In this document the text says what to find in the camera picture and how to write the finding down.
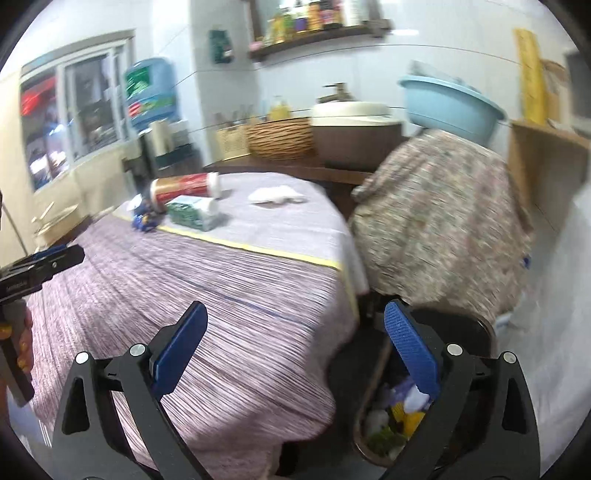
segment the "red cylindrical container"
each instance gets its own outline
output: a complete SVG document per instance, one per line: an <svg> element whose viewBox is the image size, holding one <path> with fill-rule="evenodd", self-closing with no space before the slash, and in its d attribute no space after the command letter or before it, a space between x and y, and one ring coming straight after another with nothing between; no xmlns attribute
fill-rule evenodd
<svg viewBox="0 0 591 480"><path fill-rule="evenodd" d="M152 205L160 212L165 211L166 204L180 195L220 198L222 188L219 175L215 172L196 173L182 177L156 179L150 185Z"/></svg>

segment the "metal screw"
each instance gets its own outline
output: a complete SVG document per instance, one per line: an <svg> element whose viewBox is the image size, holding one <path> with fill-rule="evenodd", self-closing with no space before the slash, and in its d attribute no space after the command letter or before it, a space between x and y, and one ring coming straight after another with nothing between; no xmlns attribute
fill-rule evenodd
<svg viewBox="0 0 591 480"><path fill-rule="evenodd" d="M450 343L447 346L447 352L453 356L460 356L463 353L463 349L461 346L456 345L455 343Z"/></svg>
<svg viewBox="0 0 591 480"><path fill-rule="evenodd" d="M514 364L517 361L517 357L512 352L505 352L505 353L503 353L503 359L508 364Z"/></svg>
<svg viewBox="0 0 591 480"><path fill-rule="evenodd" d="M129 349L129 353L131 353L131 356L141 356L145 353L145 351L146 346L142 343L138 343Z"/></svg>
<svg viewBox="0 0 591 480"><path fill-rule="evenodd" d="M80 365L85 364L89 358L90 356L88 355L88 353L80 352L78 355L76 355L76 363Z"/></svg>

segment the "white sheet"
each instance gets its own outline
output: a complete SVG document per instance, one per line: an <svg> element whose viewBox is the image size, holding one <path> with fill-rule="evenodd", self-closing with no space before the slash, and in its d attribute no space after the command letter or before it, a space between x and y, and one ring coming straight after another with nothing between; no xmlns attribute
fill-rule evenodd
<svg viewBox="0 0 591 480"><path fill-rule="evenodd" d="M591 408L591 186L574 199L544 274L499 335L517 354L540 434L541 473Z"/></svg>
<svg viewBox="0 0 591 480"><path fill-rule="evenodd" d="M222 175L220 181L224 192L220 211L227 219L223 225L205 232L207 236L337 262L342 265L355 294L369 291L353 236L321 187L282 173L230 173ZM305 195L307 202L260 206L248 201L256 189L281 185ZM126 203L115 211L116 215L129 217ZM163 225L186 229L169 218Z"/></svg>

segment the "bed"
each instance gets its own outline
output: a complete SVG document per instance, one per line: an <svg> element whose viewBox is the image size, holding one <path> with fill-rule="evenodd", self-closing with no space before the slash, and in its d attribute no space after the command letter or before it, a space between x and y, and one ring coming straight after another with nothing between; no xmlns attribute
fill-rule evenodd
<svg viewBox="0 0 591 480"><path fill-rule="evenodd" d="M286 184L303 204L250 205L259 187ZM216 479L269 473L281 444L331 422L324 373L358 322L367 291L344 219L314 184L275 173L222 176L223 225L208 233L164 222L132 230L125 205L77 240L86 259L31 296L36 395L50 429L74 356L120 355L174 323L193 300L209 327L163 405ZM137 459L152 465L123 398L119 415Z"/></svg>

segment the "window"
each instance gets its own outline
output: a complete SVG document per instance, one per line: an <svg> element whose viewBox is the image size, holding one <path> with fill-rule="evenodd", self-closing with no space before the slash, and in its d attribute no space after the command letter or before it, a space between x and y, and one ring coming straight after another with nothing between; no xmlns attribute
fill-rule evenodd
<svg viewBox="0 0 591 480"><path fill-rule="evenodd" d="M54 69L22 84L21 115L25 158L37 190L68 169Z"/></svg>
<svg viewBox="0 0 591 480"><path fill-rule="evenodd" d="M80 161L129 138L127 42L69 54L21 84L25 156L35 190Z"/></svg>

